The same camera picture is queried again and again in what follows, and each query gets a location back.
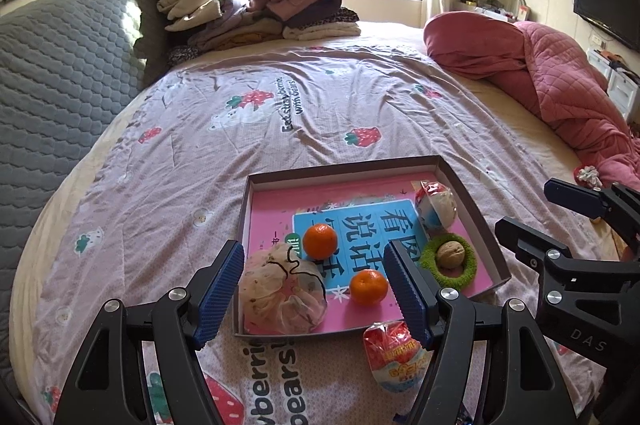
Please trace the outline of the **red white snack bag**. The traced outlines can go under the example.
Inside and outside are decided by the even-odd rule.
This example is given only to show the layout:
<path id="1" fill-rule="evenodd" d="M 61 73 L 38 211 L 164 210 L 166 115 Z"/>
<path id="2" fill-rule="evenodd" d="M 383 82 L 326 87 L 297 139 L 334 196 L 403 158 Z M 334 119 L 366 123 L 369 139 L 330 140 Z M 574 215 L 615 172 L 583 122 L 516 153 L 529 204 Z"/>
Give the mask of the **red white snack bag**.
<path id="1" fill-rule="evenodd" d="M 423 381 L 432 353 L 411 336 L 404 321 L 374 323 L 362 342 L 372 376 L 385 390 L 405 393 Z"/>
<path id="2" fill-rule="evenodd" d="M 446 231 L 457 218 L 454 193 L 441 182 L 420 182 L 414 205 L 427 232 Z"/>

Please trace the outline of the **pile of folded clothes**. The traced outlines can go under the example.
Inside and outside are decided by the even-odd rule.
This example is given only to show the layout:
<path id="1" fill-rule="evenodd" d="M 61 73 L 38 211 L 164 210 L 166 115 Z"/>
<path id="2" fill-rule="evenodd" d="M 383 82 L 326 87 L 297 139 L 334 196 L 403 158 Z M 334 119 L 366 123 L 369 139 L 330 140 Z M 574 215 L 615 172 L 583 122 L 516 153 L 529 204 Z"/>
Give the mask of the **pile of folded clothes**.
<path id="1" fill-rule="evenodd" d="M 169 67 L 206 52 L 280 40 L 358 36 L 358 14 L 342 0 L 157 0 Z"/>

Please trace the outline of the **grey quilted headboard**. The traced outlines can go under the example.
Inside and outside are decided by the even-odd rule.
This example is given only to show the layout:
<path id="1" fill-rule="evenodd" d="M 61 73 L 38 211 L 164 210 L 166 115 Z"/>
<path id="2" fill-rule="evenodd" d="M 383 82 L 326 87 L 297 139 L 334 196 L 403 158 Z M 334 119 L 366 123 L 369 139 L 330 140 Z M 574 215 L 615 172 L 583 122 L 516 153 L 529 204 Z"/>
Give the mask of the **grey quilted headboard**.
<path id="1" fill-rule="evenodd" d="M 36 220 L 115 116 L 149 85 L 163 45 L 155 0 L 35 0 L 1 18 L 1 378 L 15 271 Z"/>

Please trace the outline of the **red white wrapped candy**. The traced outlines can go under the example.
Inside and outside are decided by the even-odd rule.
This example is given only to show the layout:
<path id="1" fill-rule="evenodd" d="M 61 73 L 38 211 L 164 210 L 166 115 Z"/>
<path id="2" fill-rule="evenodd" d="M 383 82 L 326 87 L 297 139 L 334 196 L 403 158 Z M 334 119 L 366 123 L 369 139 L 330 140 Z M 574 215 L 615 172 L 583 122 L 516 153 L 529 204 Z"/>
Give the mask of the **red white wrapped candy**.
<path id="1" fill-rule="evenodd" d="M 592 190 L 601 189 L 603 184 L 597 167 L 593 165 L 582 165 L 574 169 L 574 179 L 578 186 Z"/>

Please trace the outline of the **orange tangerine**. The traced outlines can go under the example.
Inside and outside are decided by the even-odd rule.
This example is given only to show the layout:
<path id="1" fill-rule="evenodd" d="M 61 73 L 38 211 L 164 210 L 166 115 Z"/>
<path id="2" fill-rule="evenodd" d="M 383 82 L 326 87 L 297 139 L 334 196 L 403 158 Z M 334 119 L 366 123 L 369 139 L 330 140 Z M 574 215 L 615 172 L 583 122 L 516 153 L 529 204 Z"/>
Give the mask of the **orange tangerine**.
<path id="1" fill-rule="evenodd" d="M 313 260 L 325 260 L 335 253 L 337 233 L 326 223 L 309 227 L 303 235 L 303 249 Z"/>
<path id="2" fill-rule="evenodd" d="M 364 269 L 350 280 L 349 297 L 357 305 L 372 307 L 384 301 L 389 287 L 387 279 L 380 271 Z"/>

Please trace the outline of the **pink quilted blanket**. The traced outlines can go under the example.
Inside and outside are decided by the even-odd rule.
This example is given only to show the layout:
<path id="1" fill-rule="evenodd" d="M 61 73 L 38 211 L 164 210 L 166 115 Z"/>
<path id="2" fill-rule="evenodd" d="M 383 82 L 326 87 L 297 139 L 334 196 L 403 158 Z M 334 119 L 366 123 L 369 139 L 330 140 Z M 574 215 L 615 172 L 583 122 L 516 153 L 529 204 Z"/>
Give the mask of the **pink quilted blanket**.
<path id="1" fill-rule="evenodd" d="M 609 186 L 639 188 L 639 139 L 614 106 L 608 82 L 576 41 L 530 21 L 451 11 L 426 22 L 427 55 L 449 73 L 487 80 L 542 122 Z"/>

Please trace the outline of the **sheer drawstring pouch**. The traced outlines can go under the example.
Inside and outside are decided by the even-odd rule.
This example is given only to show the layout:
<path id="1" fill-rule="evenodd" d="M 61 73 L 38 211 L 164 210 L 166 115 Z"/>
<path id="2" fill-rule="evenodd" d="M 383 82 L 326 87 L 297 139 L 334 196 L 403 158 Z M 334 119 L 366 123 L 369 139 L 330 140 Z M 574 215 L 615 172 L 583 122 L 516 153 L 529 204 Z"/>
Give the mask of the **sheer drawstring pouch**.
<path id="1" fill-rule="evenodd" d="M 280 242 L 248 259 L 239 283 L 239 305 L 247 332 L 305 335 L 326 318 L 326 286 L 318 267 Z"/>

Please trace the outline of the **strawberry print bed sheet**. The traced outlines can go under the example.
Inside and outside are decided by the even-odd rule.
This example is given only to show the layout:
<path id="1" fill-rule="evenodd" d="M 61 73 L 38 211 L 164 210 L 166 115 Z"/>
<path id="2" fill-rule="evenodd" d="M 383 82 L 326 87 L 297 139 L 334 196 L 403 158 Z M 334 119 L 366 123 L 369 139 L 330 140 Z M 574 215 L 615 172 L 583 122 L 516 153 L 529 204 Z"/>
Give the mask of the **strawberry print bed sheet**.
<path id="1" fill-rule="evenodd" d="M 416 30 L 209 54 L 127 108 L 55 193 L 18 266 L 11 360 L 42 423 L 104 301 L 155 301 L 240 230 L 250 175 L 441 156 L 488 223 L 520 219 L 589 259 L 610 229 L 550 204 L 564 142 L 491 82 L 445 72 Z"/>

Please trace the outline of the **white drawer cabinet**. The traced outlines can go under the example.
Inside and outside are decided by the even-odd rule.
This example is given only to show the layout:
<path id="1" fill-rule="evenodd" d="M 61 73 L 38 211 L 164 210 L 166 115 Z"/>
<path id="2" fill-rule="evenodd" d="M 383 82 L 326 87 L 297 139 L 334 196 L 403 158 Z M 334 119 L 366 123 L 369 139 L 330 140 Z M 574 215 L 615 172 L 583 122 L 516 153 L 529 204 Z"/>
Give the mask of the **white drawer cabinet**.
<path id="1" fill-rule="evenodd" d="M 639 113 L 639 76 L 618 61 L 605 57 L 597 49 L 589 48 L 589 63 L 606 79 L 606 92 L 627 123 Z"/>

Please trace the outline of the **brown walnut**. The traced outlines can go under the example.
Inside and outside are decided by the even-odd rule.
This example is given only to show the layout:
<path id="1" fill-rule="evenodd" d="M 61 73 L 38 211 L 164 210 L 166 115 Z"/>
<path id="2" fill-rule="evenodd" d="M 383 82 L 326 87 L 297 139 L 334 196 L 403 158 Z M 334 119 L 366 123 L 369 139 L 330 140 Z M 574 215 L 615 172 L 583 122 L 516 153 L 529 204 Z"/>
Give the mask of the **brown walnut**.
<path id="1" fill-rule="evenodd" d="M 439 268 L 454 270 L 464 263 L 465 256 L 464 246 L 459 241 L 450 240 L 439 246 L 435 259 Z"/>

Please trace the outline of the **cluttered dressing table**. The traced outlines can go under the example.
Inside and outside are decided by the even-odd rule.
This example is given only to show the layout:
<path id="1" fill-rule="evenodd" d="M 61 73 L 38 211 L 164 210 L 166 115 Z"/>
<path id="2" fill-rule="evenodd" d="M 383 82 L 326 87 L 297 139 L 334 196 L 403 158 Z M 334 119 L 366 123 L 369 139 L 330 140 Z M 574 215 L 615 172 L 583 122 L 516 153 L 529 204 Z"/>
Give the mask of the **cluttered dressing table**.
<path id="1" fill-rule="evenodd" d="M 527 21 L 530 8 L 526 0 L 458 0 L 454 11 L 471 11 L 504 22 Z"/>

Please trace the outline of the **black wall television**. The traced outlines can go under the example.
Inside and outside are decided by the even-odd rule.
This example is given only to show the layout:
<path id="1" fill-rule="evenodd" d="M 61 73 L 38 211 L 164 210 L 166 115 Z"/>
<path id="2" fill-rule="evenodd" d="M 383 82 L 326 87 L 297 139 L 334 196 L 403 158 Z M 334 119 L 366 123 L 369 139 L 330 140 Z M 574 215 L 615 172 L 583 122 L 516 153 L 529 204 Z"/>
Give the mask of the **black wall television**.
<path id="1" fill-rule="evenodd" d="M 638 52 L 639 0 L 573 0 L 573 11 Z"/>

